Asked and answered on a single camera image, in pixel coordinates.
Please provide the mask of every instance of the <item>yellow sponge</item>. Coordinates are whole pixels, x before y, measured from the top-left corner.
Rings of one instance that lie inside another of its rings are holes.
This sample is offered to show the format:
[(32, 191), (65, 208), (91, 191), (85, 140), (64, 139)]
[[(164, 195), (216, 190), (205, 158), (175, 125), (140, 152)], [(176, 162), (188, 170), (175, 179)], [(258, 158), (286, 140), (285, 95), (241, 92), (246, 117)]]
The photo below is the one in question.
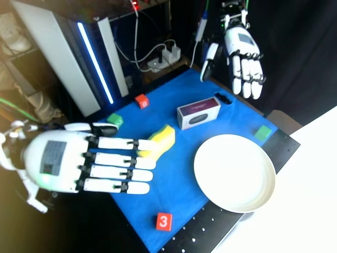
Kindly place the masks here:
[(175, 130), (169, 125), (165, 125), (158, 132), (149, 137), (149, 140), (158, 143), (157, 149), (153, 151), (138, 151), (138, 155), (144, 158), (150, 158), (157, 161), (159, 157), (169, 150), (175, 143)]

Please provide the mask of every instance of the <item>black curtain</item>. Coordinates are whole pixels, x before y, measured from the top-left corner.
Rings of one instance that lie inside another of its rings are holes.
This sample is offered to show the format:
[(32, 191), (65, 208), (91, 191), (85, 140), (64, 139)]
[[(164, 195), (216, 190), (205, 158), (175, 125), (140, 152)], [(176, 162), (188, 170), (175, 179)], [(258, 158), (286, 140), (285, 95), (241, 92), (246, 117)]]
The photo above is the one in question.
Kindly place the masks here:
[[(174, 3), (180, 8), (173, 9), (174, 22), (179, 20), (173, 31), (184, 49), (195, 32), (192, 27), (204, 1), (172, 0)], [(217, 9), (217, 0), (210, 0), (206, 37), (219, 31)], [(337, 1), (250, 0), (248, 18), (249, 31), (264, 54), (262, 66), (267, 76), (261, 98), (248, 99), (251, 104), (266, 115), (281, 110), (302, 125), (337, 105)], [(200, 66), (201, 54), (199, 46), (196, 63)], [(190, 48), (186, 56), (191, 55)], [(224, 57), (213, 77), (231, 87)]]

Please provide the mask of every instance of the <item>blue cloth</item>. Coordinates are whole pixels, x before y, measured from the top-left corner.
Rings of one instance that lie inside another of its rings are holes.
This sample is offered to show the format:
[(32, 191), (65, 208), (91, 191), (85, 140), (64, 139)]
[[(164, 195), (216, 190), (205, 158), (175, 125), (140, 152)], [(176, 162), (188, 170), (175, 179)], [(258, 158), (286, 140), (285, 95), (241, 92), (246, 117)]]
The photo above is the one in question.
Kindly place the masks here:
[[(227, 133), (241, 135), (261, 146), (264, 142), (254, 137), (257, 130), (265, 125), (272, 130), (270, 136), (277, 130), (276, 126), (233, 95), (213, 82), (201, 83), (199, 78), (198, 72), (188, 70), (149, 93), (148, 108), (141, 110), (136, 103), (131, 103), (116, 112), (124, 120), (117, 135), (121, 138), (147, 139), (165, 124), (176, 131), (175, 144), (161, 156), (153, 170), (154, 178), (148, 194), (111, 194), (150, 252), (160, 250), (208, 202), (193, 171), (195, 153), (204, 141)], [(233, 103), (221, 103), (217, 120), (180, 130), (176, 108), (213, 97), (216, 92), (225, 94)], [(156, 230), (158, 212), (173, 215), (171, 232)]]

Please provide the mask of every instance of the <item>red cube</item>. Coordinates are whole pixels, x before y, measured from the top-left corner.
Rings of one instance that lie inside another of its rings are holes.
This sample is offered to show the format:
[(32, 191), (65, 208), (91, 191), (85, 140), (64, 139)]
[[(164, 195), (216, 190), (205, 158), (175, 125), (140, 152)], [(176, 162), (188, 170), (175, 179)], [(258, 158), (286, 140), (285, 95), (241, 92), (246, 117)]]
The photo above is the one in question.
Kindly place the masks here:
[(145, 107), (148, 107), (149, 105), (148, 98), (144, 94), (140, 94), (139, 96), (135, 98), (135, 100), (137, 101), (141, 109), (144, 109)]
[(171, 231), (172, 214), (159, 212), (157, 216), (157, 230)]

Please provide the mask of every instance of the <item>green block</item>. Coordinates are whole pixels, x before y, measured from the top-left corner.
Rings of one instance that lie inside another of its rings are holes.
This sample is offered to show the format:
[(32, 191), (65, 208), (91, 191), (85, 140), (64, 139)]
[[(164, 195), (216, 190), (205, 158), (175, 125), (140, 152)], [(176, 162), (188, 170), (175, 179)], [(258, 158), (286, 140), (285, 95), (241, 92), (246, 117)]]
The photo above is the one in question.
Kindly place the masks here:
[(262, 127), (260, 127), (260, 129), (258, 130), (258, 132), (256, 132), (256, 134), (254, 136), (258, 140), (264, 141), (271, 134), (271, 132), (272, 132), (271, 129), (269, 129), (265, 125), (263, 125)]
[(111, 114), (109, 118), (107, 118), (107, 122), (115, 124), (116, 126), (118, 126), (118, 128), (120, 128), (124, 123), (123, 118), (116, 113)]

